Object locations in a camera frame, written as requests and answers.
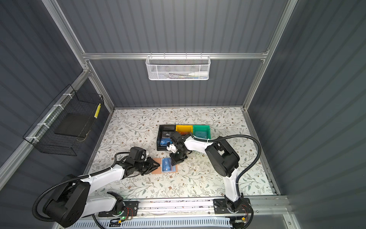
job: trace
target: table surface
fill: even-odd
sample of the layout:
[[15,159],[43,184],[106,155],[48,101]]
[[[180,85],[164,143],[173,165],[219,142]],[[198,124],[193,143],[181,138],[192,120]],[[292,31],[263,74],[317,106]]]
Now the table surface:
[[[249,135],[239,107],[115,110],[90,172],[110,166],[117,152],[129,151],[133,146],[146,149],[152,158],[169,157],[168,151],[156,150],[158,128],[163,124],[210,125],[212,138]],[[254,160],[257,150],[254,143],[246,138],[232,138],[228,142],[240,156],[240,172]],[[93,194],[113,191],[126,199],[224,195],[222,177],[216,173],[207,155],[193,151],[188,159],[177,165],[177,170],[176,173],[125,178]],[[239,187],[244,195],[273,194],[260,160],[241,177]]]

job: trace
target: gray wall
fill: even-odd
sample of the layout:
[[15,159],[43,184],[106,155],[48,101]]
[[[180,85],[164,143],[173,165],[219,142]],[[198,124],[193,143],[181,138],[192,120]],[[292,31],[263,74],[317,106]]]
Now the gray wall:
[[[41,1],[0,1],[0,166],[22,135],[82,68]],[[94,92],[87,80],[80,90]],[[103,106],[78,156],[32,150],[0,190],[1,228],[51,228],[31,214],[34,200],[65,175],[82,174],[108,117]]]
[[92,60],[116,107],[243,105],[260,60],[212,60],[210,78],[149,80],[144,60]]
[[59,1],[86,52],[263,52],[285,3]]
[[82,68],[40,1],[0,1],[0,166]]
[[299,1],[249,108],[302,228],[364,228],[366,1]]

